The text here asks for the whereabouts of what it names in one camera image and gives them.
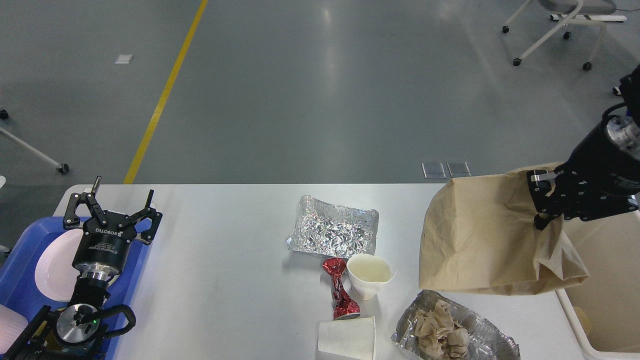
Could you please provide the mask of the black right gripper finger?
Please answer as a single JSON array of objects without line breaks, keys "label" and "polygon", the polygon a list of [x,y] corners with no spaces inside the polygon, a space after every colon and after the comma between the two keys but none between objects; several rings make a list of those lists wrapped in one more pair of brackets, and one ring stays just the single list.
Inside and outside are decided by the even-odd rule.
[{"label": "black right gripper finger", "polygon": [[570,220],[568,193],[570,173],[565,170],[528,170],[526,183],[534,203],[534,225],[544,230],[555,219]]},{"label": "black right gripper finger", "polygon": [[633,195],[613,196],[600,193],[582,193],[567,201],[563,209],[563,219],[579,218],[581,221],[587,222],[628,214],[638,209],[638,201]]}]

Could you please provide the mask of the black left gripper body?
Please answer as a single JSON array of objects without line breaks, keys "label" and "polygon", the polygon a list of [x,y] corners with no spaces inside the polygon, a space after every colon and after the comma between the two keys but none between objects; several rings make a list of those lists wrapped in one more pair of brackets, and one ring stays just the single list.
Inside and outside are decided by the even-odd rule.
[{"label": "black left gripper body", "polygon": [[108,276],[121,275],[130,253],[131,240],[137,235],[133,224],[119,227],[128,215],[106,212],[107,223],[91,217],[82,226],[83,235],[71,266],[80,273],[108,269]]}]

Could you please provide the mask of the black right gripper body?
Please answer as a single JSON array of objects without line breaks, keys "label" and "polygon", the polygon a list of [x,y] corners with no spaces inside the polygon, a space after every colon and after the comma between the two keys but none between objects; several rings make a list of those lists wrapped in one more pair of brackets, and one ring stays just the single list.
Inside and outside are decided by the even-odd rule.
[{"label": "black right gripper body", "polygon": [[633,120],[602,120],[574,148],[560,170],[603,193],[639,193],[639,126]]}]

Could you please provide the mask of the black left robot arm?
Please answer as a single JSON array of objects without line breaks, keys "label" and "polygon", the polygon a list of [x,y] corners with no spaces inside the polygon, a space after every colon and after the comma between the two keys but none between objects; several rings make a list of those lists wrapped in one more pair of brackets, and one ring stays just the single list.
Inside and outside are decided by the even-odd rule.
[{"label": "black left robot arm", "polygon": [[70,299],[62,309],[44,305],[3,353],[5,360],[98,360],[106,340],[130,332],[137,323],[125,303],[107,306],[109,282],[121,277],[135,241],[150,245],[163,214],[153,206],[154,191],[133,214],[103,209],[97,201],[97,177],[89,191],[73,193],[62,228],[80,230],[71,260],[78,275]]}]

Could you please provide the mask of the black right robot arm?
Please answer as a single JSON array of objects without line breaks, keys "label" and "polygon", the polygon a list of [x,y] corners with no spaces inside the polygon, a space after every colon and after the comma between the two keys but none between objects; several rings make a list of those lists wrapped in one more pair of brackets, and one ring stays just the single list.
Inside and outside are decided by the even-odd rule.
[{"label": "black right robot arm", "polygon": [[588,222],[639,209],[639,88],[636,68],[620,79],[622,102],[603,112],[567,161],[550,171],[526,172],[538,230],[557,218]]}]

